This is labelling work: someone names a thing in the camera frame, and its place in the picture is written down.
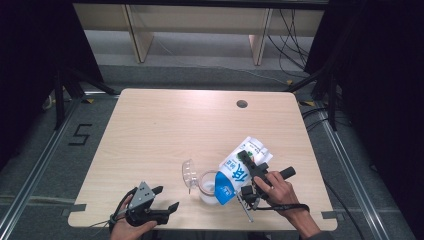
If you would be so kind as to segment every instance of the gray carpet floor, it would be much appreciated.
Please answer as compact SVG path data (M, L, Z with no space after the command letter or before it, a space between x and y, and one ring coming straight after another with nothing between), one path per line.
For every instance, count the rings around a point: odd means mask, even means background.
M275 80L258 78L249 73L228 69L100 67L105 82L117 90L137 87L281 91L286 88L283 83ZM293 79L295 82L300 79L275 70L255 71L255 73L278 79ZM83 86L87 91L96 90L89 85L83 84ZM296 93L298 100L310 100L309 93L312 87L313 84L299 90ZM79 104L9 239L108 239L108 230L100 228L101 225L95 228L70 227L67 223L67 210L78 195L116 102L116 98L95 97L91 104L84 102ZM313 108L299 107L302 112ZM380 214L388 235L391 239L414 239L378 172L370 168L371 161L357 138L354 127L350 126L348 117L343 111L337 111L336 115L338 134L371 201ZM338 228L331 234L336 239L360 239L354 221L365 239L374 239L322 123L312 128L313 124L319 120L318 114L305 119L305 126L309 126L308 129L311 128L309 136L319 167L323 178L334 188L353 216L353 219L348 216L341 202L328 189L331 203L338 215ZM85 145L71 146L69 143L81 142L81 138L73 136L79 124L91 124L90 127L80 130L80 133L90 136ZM8 209L13 197L23 186L26 177L48 143L54 126L55 109L51 108L34 122L26 142L20 148L20 154L11 159L0 172L1 215ZM240 232L159 232L162 239L246 239L246 235L247 233ZM293 231L274 232L269 235L272 239L298 239L297 233Z

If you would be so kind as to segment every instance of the black wire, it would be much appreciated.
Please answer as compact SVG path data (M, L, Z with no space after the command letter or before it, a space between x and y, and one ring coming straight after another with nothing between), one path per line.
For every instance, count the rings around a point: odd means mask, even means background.
M119 202L119 205L116 207L115 212L113 213L113 220L117 221L115 218L118 217L118 213L121 210L121 206L122 204L124 204L125 200L127 199L127 197L131 194L134 194L137 191L138 188L133 188L132 190L130 190L129 192L127 192L127 194L125 194L125 196L122 198L121 202Z
M290 47L290 45L287 45L287 41L289 40L289 36L287 35L286 36L286 40L284 40L283 39L283 36L280 36L280 39L281 39L281 41L284 43L284 45L283 45L283 47L282 47L282 49L284 48L284 47L288 47L290 50L292 50L293 52L295 52L295 53L299 53L296 49L293 49L292 47Z
M326 107L322 107L322 108L314 108L314 109L312 109L312 110L309 110L309 111L303 112L303 113L302 113L302 118L303 118L303 119L306 119L308 116L310 116L310 115L312 115L312 114L314 114L314 113L317 113L317 112L319 112L319 111L326 111L326 110L327 110L327 108L326 108Z
M107 224L109 223L109 221L104 221L104 222L101 222L101 223L105 223L105 225L103 225L103 227L100 228L99 231L97 231L95 234L91 235L91 239L93 237L97 236L97 234L99 234L107 226ZM91 225L90 227L94 227L94 226L99 225L101 223L97 223L97 224Z
M95 227L95 226L97 226L97 225L100 225L100 224L103 224L103 223L108 223L109 222L109 220L106 220L106 221L103 221L103 222L99 222L99 223L95 223L95 224L93 224L93 225L90 225L90 226L88 226L89 228L91 228L91 227Z
M293 42L295 43L295 45L296 45L296 47L297 47L297 49L298 49L298 52L299 52L299 57L300 57L300 59L302 60L302 62L303 62L303 66L305 66L306 65L306 60L305 60L305 58L304 58L304 56L303 56L303 54L301 53L301 51L300 51L300 46L299 46L299 42L297 41L297 34L296 34L296 25L295 25L295 23L294 23L294 16L295 16L295 13L296 13L296 10L295 9L292 9L292 24L293 24L293 33L294 33L294 40L293 40Z
M322 123L322 122L324 122L324 121L327 121L328 120L328 118L324 118L324 119L321 119L321 120L318 120L318 121L316 121L316 122L314 122L314 123L311 123L310 125L308 125L307 127L306 127L306 131L307 132L309 132L309 131L312 131L312 129L314 129L316 126L318 126L320 123Z
M333 193L333 195L337 198L337 200L340 202L340 204L343 206L343 208L346 211L346 214L349 216L350 220L352 220L353 225L355 226L356 230L359 233L359 236L361 237L361 239L365 239L364 235L362 234L361 229L359 228L358 224L356 223L355 219L353 218L352 214L350 213L350 211L347 209L346 205L343 203L343 201L341 200L341 198L339 197L339 195L336 193L336 191L330 186L330 184L328 184L328 182L324 180L324 184L328 187L328 189L330 189L330 191Z
M299 78L306 78L306 77L304 77L304 76L300 76L300 75L296 75L296 74L291 74L291 73L289 73L289 72L286 72L284 69L283 69L283 66L281 66L281 53L280 53L280 57L278 58L278 63L279 63L279 65L280 65L280 69L281 69L281 71L282 72L284 72L285 74L287 74L287 75L289 75L289 76L292 76L292 77L299 77Z
M290 209L295 208L302 208L306 211L310 211L309 206L303 203L297 203L297 204L281 204L281 205L275 205L271 207L257 207L256 210L274 210L274 211L287 211Z
M292 22L291 22L290 28L289 28L289 26L287 24L287 21L286 21L284 15L283 15L283 12L281 11L281 9L280 9L280 16L281 16L281 18L282 18L282 20L284 22L284 25L286 26L287 32L288 32L287 39L288 39L288 37L290 37L298 50L296 51L296 50L292 49L289 45L287 45L287 47L290 48L292 51L298 53L299 56L300 56L300 58L301 58L301 60L302 60L302 63L303 64L306 64L306 61L304 59L304 56L307 57L309 55L309 53L306 50L304 50L302 47L300 47L299 42L297 41L296 25L295 25L295 21L294 21L295 10L292 10Z
M268 39L271 41L271 43L275 46L275 48L277 48L277 50L283 54L287 59L289 59L291 62L293 62L293 64L295 64L296 66L298 66L300 69L303 70L303 66L300 65L298 62L296 62L293 58L291 58L289 55L287 55L285 52L283 52L272 40L271 36L268 35Z

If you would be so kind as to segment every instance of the table surface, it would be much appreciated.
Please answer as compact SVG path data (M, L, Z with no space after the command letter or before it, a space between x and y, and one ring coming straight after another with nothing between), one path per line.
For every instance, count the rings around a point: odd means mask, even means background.
M238 107L239 100L247 107ZM183 182L184 161L192 159L199 175L218 169L247 136L274 155L269 170L295 168L289 181L299 201L309 205L322 230L334 230L336 220L321 214L333 209L294 95L209 90L124 90L75 202L86 209L72 212L69 224L87 227L108 220L122 197L146 181L151 188L164 187L152 209L180 202L159 229L292 230L273 211L251 212L250 223L237 199L207 205L199 189L189 194Z

